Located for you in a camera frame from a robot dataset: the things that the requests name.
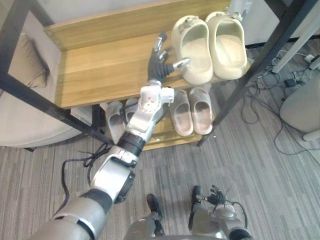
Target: wooden shelf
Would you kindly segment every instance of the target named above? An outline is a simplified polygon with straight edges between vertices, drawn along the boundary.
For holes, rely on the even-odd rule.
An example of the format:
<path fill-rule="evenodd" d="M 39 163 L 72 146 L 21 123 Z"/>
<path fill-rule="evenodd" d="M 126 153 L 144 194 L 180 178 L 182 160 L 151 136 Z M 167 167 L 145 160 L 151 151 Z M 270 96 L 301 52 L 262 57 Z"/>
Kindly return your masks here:
<path fill-rule="evenodd" d="M 186 137 L 180 137 L 178 139 L 164 141 L 164 142 L 156 142 L 153 144 L 147 144 L 143 151 L 151 150 L 151 149 L 159 149 L 159 148 L 165 148 L 175 145 L 181 145 L 181 144 L 189 144 L 198 142 L 201 139 L 201 135 L 192 135 L 192 136 L 186 136 Z"/>
<path fill-rule="evenodd" d="M 229 5 L 230 0 L 166 0 L 45 27 L 61 50 L 55 103 L 70 109 L 138 98 L 147 84 L 148 61 L 160 32 L 168 35 L 163 49 L 172 47 L 170 31 L 178 19 L 194 15 L 204 20 Z M 167 63 L 177 60 L 174 55 L 170 52 Z M 219 81 L 215 76 L 211 80 Z M 192 87 L 179 71 L 167 77 L 163 86 Z M 201 137 L 178 135 L 168 113 L 144 150 L 197 142 Z"/>
<path fill-rule="evenodd" d="M 62 52 L 55 103 L 69 109 L 138 97 L 147 83 L 147 66 L 157 34 L 134 37 Z M 171 46 L 168 40 L 164 47 Z M 168 63 L 176 60 L 174 53 Z M 212 82 L 219 82 L 217 77 Z M 164 86 L 190 88 L 180 72 Z"/>

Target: slipper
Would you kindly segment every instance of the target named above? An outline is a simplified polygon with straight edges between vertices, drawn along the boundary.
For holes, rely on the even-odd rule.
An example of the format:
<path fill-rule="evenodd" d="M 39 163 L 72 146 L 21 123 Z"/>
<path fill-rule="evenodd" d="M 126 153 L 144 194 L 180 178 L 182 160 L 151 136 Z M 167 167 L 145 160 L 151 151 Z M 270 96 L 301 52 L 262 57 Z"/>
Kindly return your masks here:
<path fill-rule="evenodd" d="M 209 52 L 207 24 L 193 15 L 180 18 L 173 27 L 171 43 L 178 60 L 191 60 L 181 68 L 183 78 L 193 85 L 208 83 L 214 72 Z"/>
<path fill-rule="evenodd" d="M 117 144 L 122 134 L 125 132 L 126 125 L 121 119 L 120 109 L 123 107 L 119 101 L 113 101 L 108 105 L 105 112 L 106 122 L 109 126 L 110 134 L 114 144 Z"/>
<path fill-rule="evenodd" d="M 125 119 L 126 122 L 129 123 L 132 116 L 135 114 L 135 112 L 138 109 L 138 99 L 136 98 L 129 98 L 126 102 L 125 102 Z"/>
<path fill-rule="evenodd" d="M 190 135 L 194 131 L 194 125 L 186 91 L 175 91 L 174 102 L 170 104 L 169 109 L 175 131 L 180 136 Z"/>
<path fill-rule="evenodd" d="M 189 91 L 189 102 L 195 132 L 209 134 L 213 122 L 209 94 L 202 87 L 193 87 Z"/>
<path fill-rule="evenodd" d="M 205 19 L 213 71 L 224 80 L 239 79 L 247 71 L 245 34 L 237 18 L 236 13 L 215 11 Z"/>

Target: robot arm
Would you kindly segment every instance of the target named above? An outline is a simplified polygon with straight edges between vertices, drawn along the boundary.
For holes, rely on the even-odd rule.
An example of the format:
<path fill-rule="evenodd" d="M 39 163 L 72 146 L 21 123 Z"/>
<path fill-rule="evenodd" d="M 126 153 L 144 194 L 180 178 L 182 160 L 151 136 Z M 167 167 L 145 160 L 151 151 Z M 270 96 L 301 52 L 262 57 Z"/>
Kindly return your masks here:
<path fill-rule="evenodd" d="M 113 204 L 123 202 L 133 185 L 133 169 L 156 125 L 156 114 L 164 103 L 174 101 L 174 89 L 162 87 L 165 76 L 190 62 L 184 58 L 165 64 L 167 51 L 160 52 L 167 39 L 156 40 L 148 63 L 148 83 L 141 88 L 138 109 L 117 145 L 112 146 L 95 174 L 90 190 L 71 200 L 29 240 L 97 240 Z"/>

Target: beige pillow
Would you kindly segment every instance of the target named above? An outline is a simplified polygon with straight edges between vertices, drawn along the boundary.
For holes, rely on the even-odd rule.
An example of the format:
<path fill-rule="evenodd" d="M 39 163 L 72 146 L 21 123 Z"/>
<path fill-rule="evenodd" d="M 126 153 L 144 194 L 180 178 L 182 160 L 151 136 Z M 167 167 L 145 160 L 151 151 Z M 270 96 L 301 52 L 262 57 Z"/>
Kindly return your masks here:
<path fill-rule="evenodd" d="M 47 85 L 47 71 L 27 35 L 19 37 L 8 73 L 30 88 Z"/>

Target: gray chair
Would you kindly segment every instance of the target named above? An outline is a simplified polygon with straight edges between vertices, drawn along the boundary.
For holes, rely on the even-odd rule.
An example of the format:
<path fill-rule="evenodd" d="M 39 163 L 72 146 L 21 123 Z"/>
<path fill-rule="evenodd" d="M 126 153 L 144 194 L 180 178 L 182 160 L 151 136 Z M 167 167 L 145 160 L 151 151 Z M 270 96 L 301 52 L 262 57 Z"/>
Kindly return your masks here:
<path fill-rule="evenodd" d="M 305 141 L 320 138 L 320 77 L 318 74 L 283 102 L 280 117 L 290 126 L 304 132 Z"/>

